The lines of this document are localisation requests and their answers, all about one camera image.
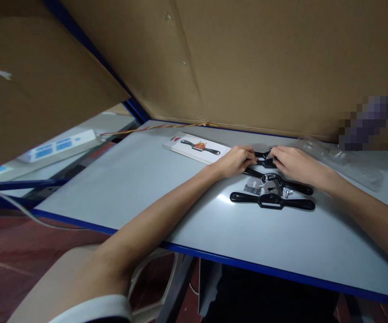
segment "forearm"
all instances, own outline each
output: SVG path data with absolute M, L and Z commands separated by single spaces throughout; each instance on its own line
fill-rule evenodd
M 388 205 L 349 183 L 337 173 L 319 187 L 339 200 L 349 215 L 388 253 Z
M 197 175 L 154 202 L 96 251 L 118 268 L 132 270 L 173 230 L 183 215 L 220 177 L 206 166 Z

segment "person's left hand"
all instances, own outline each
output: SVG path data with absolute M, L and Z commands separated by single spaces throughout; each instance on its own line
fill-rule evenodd
M 219 178 L 225 178 L 243 173 L 249 165 L 255 165 L 257 161 L 251 146 L 235 146 L 209 167 Z

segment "black pants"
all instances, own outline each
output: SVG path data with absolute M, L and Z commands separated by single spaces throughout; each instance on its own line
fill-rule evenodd
M 336 292 L 223 265 L 216 300 L 202 323 L 336 323 L 338 298 Z

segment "white sleeve cuff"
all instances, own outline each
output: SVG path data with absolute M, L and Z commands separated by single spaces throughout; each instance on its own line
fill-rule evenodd
M 49 323 L 85 323 L 94 319 L 118 316 L 132 322 L 131 306 L 123 295 L 105 295 L 78 304 L 59 314 Z

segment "orange wire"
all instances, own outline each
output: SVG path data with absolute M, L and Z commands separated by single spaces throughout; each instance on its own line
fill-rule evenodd
M 145 131 L 145 130 L 149 130 L 149 129 L 153 129 L 153 128 L 185 128 L 185 127 L 199 127 L 199 126 L 212 126 L 212 127 L 222 128 L 221 126 L 215 125 L 214 123 L 205 122 L 205 123 L 192 124 L 192 125 L 152 126 L 152 127 L 147 127 L 144 129 L 126 130 L 126 131 L 121 131 L 121 132 L 105 132 L 105 133 L 102 133 L 101 135 L 122 135 L 122 134 L 131 133 L 131 132 L 135 132 L 135 131 Z

